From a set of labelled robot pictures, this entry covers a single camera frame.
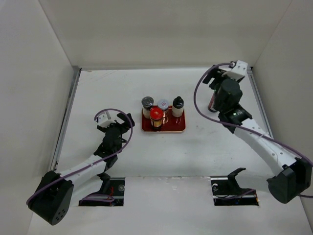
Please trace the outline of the white-lid seasoning jar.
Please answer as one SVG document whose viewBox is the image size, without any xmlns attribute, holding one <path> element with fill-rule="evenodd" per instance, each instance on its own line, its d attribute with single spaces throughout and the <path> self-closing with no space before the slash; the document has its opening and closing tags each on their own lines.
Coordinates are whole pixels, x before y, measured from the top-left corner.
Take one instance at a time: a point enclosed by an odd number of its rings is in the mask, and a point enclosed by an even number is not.
<svg viewBox="0 0 313 235">
<path fill-rule="evenodd" d="M 157 106 L 163 111 L 163 123 L 168 121 L 169 101 L 167 99 L 160 99 L 157 102 Z"/>
</svg>

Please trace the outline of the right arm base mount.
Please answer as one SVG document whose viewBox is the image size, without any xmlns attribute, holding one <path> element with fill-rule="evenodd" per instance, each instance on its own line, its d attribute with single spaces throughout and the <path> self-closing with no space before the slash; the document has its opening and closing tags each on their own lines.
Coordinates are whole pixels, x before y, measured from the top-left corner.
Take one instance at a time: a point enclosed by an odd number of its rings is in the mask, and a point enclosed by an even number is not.
<svg viewBox="0 0 313 235">
<path fill-rule="evenodd" d="M 241 188 L 236 180 L 245 170 L 240 167 L 227 176 L 210 177 L 214 206 L 259 206 L 256 190 Z"/>
</svg>

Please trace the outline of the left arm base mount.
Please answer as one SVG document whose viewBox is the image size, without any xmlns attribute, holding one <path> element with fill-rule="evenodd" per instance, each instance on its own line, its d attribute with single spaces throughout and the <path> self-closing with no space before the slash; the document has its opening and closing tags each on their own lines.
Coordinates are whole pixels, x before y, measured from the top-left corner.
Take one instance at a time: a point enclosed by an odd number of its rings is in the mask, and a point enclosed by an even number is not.
<svg viewBox="0 0 313 235">
<path fill-rule="evenodd" d="M 102 181 L 96 192 L 88 193 L 86 199 L 78 202 L 80 207 L 121 207 L 124 206 L 125 177 L 112 178 L 107 173 L 98 175 Z"/>
</svg>

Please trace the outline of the red-cap dark sauce bottle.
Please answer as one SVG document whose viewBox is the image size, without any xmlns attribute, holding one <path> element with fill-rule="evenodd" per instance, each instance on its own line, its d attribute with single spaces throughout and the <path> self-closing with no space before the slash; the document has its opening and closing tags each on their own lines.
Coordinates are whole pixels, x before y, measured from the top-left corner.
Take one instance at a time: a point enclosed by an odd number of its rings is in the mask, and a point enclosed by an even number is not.
<svg viewBox="0 0 313 235">
<path fill-rule="evenodd" d="M 159 107 L 153 107 L 150 110 L 151 126 L 154 130 L 160 130 L 163 125 L 163 110 Z"/>
</svg>

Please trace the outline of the tall vinegar bottle black cap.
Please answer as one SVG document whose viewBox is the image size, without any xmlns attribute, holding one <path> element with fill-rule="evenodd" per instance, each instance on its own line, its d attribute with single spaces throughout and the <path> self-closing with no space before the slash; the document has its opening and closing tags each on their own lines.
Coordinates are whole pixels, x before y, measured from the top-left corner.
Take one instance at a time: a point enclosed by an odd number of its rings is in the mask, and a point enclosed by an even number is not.
<svg viewBox="0 0 313 235">
<path fill-rule="evenodd" d="M 212 113 L 217 112 L 217 110 L 214 108 L 214 103 L 215 103 L 215 94 L 212 95 L 210 102 L 208 104 L 208 110 Z"/>
</svg>

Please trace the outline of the black-cap white salt bottle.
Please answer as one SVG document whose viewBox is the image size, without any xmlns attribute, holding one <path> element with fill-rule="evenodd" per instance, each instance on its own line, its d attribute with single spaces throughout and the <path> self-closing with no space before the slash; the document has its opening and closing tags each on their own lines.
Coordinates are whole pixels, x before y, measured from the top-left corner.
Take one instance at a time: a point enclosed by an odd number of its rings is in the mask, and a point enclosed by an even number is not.
<svg viewBox="0 0 313 235">
<path fill-rule="evenodd" d="M 177 96 L 173 100 L 173 105 L 172 105 L 172 115 L 176 118 L 182 116 L 182 113 L 184 111 L 184 100 L 182 99 L 181 96 Z"/>
</svg>

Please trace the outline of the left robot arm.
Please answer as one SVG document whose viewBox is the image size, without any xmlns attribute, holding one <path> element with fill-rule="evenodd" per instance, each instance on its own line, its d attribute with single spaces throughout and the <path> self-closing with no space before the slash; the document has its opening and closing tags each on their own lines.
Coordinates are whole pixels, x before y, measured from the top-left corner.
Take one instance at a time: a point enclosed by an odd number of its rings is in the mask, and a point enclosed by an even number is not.
<svg viewBox="0 0 313 235">
<path fill-rule="evenodd" d="M 97 126 L 105 134 L 96 151 L 84 162 L 61 173 L 47 172 L 36 191 L 27 200 L 28 208 L 50 225 L 58 224 L 68 212 L 74 190 L 94 176 L 107 177 L 106 171 L 118 160 L 118 154 L 130 140 L 123 134 L 130 131 L 134 123 L 113 122 L 107 127 Z"/>
</svg>

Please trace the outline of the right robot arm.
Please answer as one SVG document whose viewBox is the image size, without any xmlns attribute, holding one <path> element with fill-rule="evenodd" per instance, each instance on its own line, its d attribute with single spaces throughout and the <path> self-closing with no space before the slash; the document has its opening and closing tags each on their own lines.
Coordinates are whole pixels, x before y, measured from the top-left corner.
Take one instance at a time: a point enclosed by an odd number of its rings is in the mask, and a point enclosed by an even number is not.
<svg viewBox="0 0 313 235">
<path fill-rule="evenodd" d="M 215 194 L 235 200 L 254 190 L 269 192 L 286 204 L 311 184 L 312 165 L 271 139 L 241 107 L 219 114 L 220 121 L 206 121 L 197 114 L 193 76 L 151 75 L 124 79 L 119 100 L 127 105 L 142 132 L 134 133 L 123 172 L 142 176 L 202 176 L 223 173 L 227 180 L 213 187 Z M 139 106 L 140 98 L 174 98 L 182 95 L 187 108 L 180 117 L 169 115 L 154 129 Z"/>
</svg>

